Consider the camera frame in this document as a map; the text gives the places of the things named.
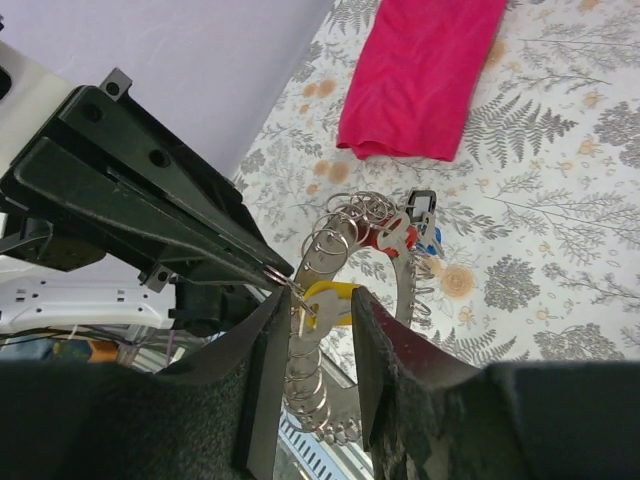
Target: ring holder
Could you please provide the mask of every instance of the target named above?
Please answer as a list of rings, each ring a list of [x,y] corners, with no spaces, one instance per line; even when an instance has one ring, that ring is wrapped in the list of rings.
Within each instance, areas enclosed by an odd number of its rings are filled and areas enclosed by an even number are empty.
[[[416,193],[424,197],[424,192],[433,198],[433,204],[426,208],[414,205]],[[357,287],[333,279],[359,250],[375,248],[386,253],[397,284],[395,318],[410,326],[416,277],[430,278],[424,262],[417,268],[425,252],[416,244],[429,243],[424,234],[433,232],[435,193],[414,190],[409,199],[407,205],[399,206],[370,191],[332,195],[325,214],[303,241],[295,278],[283,279],[292,287],[297,307],[292,309],[284,404],[297,417],[302,431],[316,432],[328,443],[344,444],[361,437],[358,386],[343,388],[322,366],[320,341],[334,326],[350,325],[351,292]],[[431,313],[422,302],[417,304],[423,314]]]

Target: red key tag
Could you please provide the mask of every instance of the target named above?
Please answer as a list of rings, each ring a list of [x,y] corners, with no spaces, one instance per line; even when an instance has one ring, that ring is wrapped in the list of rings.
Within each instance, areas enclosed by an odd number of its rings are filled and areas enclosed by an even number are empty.
[[[405,212],[397,212],[388,220],[380,222],[380,226],[387,226],[388,230],[374,232],[371,238],[371,246],[376,250],[386,253],[391,258],[398,256],[395,248],[399,243],[403,243],[408,249],[413,247],[418,238],[418,231],[411,225],[411,219]]]

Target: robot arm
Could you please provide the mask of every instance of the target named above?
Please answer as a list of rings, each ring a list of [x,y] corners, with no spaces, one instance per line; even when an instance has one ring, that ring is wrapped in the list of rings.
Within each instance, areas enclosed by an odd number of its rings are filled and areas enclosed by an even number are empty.
[[[63,272],[113,255],[155,292],[175,283],[175,328],[199,335],[257,306],[244,285],[286,283],[241,194],[123,72],[76,87],[2,42],[0,67],[0,254]]]

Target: yellow clip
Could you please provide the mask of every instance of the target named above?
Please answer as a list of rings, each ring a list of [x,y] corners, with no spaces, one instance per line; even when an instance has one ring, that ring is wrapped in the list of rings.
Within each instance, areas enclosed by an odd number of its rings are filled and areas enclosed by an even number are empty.
[[[318,293],[321,292],[325,292],[327,290],[334,290],[336,292],[336,294],[338,295],[338,299],[340,300],[351,300],[351,296],[353,295],[353,291],[358,288],[360,285],[356,284],[356,283],[342,283],[342,282],[330,282],[327,280],[320,280],[316,283],[314,283],[313,285],[311,285],[311,287],[309,287],[309,290],[307,290],[304,294],[304,300],[305,302],[313,297],[314,295],[317,295]],[[315,310],[317,312],[318,310],[318,304],[315,305],[310,305],[311,308],[313,310]],[[304,311],[302,310],[302,308],[300,309],[300,315],[303,315]],[[307,317],[307,324],[310,327],[315,327],[316,324],[316,319],[315,317],[311,317],[310,315],[306,315]],[[338,323],[335,324],[335,326],[349,326],[351,325],[351,314],[349,313],[348,315],[345,315],[344,317],[342,317],[340,319],[340,321]]]

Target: white power strip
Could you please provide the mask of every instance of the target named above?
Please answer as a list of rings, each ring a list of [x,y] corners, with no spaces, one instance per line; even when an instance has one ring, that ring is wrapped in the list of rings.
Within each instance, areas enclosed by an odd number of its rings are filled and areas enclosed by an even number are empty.
[[[175,288],[155,293],[134,282],[69,282],[20,277],[2,283],[0,334],[74,325],[140,325],[166,330]]]

